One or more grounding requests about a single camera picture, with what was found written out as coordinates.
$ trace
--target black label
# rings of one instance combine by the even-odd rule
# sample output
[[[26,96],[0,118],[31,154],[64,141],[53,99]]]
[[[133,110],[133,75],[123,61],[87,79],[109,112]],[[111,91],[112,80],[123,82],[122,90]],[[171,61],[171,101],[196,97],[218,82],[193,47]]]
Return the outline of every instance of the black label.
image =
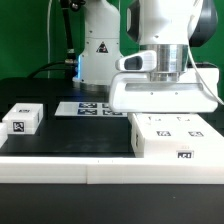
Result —
[[[97,110],[91,110],[91,109],[79,109],[78,115],[88,115],[88,116],[95,116],[97,115]]]
[[[192,159],[193,158],[193,152],[178,152],[178,158]]]
[[[192,137],[204,137],[204,135],[200,131],[189,131],[188,133]]]
[[[29,113],[30,112],[30,110],[27,110],[27,109],[21,109],[21,110],[19,110],[19,113]]]
[[[24,122],[13,122],[13,131],[14,132],[24,132],[25,127],[24,127]]]
[[[97,49],[96,52],[97,52],[97,53],[104,53],[104,54],[108,53],[107,47],[106,47],[106,45],[105,45],[104,42],[102,42],[102,43],[100,44],[100,46],[99,46],[99,48]]]
[[[159,136],[171,136],[169,131],[157,131]]]
[[[80,103],[79,108],[97,108],[97,103]]]

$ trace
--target warning sticker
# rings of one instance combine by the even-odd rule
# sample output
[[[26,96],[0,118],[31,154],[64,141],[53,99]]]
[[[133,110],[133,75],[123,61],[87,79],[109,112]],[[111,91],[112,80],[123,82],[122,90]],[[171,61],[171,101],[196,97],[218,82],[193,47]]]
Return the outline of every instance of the warning sticker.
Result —
[[[104,54],[108,53],[107,47],[106,47],[106,45],[105,45],[104,42],[102,42],[102,43],[100,44],[100,46],[99,46],[99,48],[97,49],[96,52],[97,52],[97,53],[104,53]]]

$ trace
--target cable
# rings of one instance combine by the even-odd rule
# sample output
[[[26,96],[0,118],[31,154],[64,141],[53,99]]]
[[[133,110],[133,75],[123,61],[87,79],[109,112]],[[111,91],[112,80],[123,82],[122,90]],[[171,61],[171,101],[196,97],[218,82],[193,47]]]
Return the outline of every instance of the cable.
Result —
[[[224,102],[223,102],[218,96],[216,96],[216,95],[212,92],[212,90],[208,87],[208,85],[206,84],[206,82],[205,82],[204,79],[202,78],[202,76],[201,76],[201,74],[200,74],[200,72],[199,72],[199,70],[198,70],[198,68],[197,68],[197,66],[196,66],[196,64],[195,64],[195,62],[194,62],[194,59],[193,59],[193,56],[192,56],[190,47],[188,47],[188,55],[189,55],[191,64],[192,64],[193,68],[194,68],[195,71],[196,71],[196,75],[199,77],[199,79],[201,80],[201,82],[204,84],[204,86],[207,88],[207,90],[210,92],[210,94],[214,97],[214,99],[215,99],[218,103],[220,103],[221,105],[224,105]]]
[[[51,61],[51,38],[50,38],[50,19],[51,19],[51,7],[52,0],[49,0],[48,3],[48,11],[47,11],[47,61],[50,63]]]
[[[49,68],[51,66],[54,66],[54,65],[64,65],[65,62],[64,61],[57,61],[57,62],[51,62],[51,63],[48,63],[46,65],[43,65],[42,67],[40,67],[39,69],[37,69],[36,71],[30,73],[27,78],[28,79],[32,79],[35,77],[36,74],[38,74],[40,71],[44,70],[45,68]]]

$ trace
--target blue light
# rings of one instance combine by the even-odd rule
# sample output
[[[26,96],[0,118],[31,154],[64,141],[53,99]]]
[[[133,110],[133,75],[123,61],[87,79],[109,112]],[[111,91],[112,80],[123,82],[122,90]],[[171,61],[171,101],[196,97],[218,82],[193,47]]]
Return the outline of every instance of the blue light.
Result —
[[[77,78],[80,79],[81,77],[81,57],[78,57],[78,71],[77,71]]]

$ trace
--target black cable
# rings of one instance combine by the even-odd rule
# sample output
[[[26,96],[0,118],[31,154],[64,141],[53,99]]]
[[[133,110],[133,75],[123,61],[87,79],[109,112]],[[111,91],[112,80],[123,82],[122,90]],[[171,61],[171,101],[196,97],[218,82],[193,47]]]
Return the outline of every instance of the black cable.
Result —
[[[49,68],[51,66],[54,66],[54,65],[64,65],[65,62],[64,61],[56,61],[56,62],[51,62],[51,63],[48,63],[46,65],[43,65],[42,67],[40,67],[39,69],[37,69],[36,71],[30,73],[27,78],[28,79],[32,79],[35,77],[36,74],[38,74],[41,70],[44,70],[45,68]]]
[[[65,23],[65,33],[66,33],[66,40],[67,40],[67,49],[74,49],[73,48],[73,41],[72,41],[72,32],[71,32],[71,24],[69,19],[69,12],[68,9],[62,9],[64,23]]]

